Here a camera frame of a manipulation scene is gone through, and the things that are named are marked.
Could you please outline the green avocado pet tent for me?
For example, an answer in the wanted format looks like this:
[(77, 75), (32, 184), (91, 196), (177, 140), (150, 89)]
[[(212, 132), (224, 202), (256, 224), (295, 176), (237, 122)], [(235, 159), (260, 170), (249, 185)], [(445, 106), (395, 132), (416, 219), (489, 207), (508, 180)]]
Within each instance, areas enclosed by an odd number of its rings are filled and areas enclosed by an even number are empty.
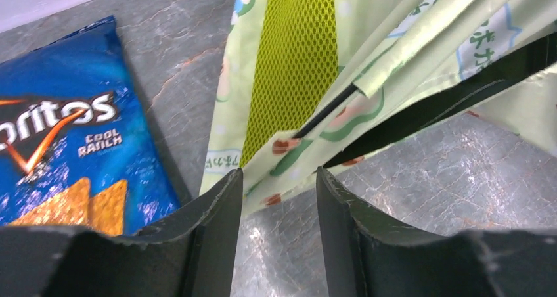
[(251, 214), (462, 112), (556, 154), (556, 0), (234, 0), (200, 192), (241, 168)]

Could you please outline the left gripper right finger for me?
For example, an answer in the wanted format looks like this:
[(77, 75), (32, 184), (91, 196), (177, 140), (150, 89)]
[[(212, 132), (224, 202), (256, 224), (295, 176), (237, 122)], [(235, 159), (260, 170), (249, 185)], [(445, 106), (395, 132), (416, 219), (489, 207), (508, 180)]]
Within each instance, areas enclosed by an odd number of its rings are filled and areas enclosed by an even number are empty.
[(556, 231), (413, 227), (317, 170), (317, 207), (331, 296), (555, 296)]

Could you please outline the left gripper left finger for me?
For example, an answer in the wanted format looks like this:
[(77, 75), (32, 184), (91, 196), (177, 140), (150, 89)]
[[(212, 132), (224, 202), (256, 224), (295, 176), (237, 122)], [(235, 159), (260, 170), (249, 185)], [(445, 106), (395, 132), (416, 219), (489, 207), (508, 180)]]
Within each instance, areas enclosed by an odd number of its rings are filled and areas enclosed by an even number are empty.
[(228, 296), (243, 173), (133, 236), (82, 226), (1, 229), (2, 296)]

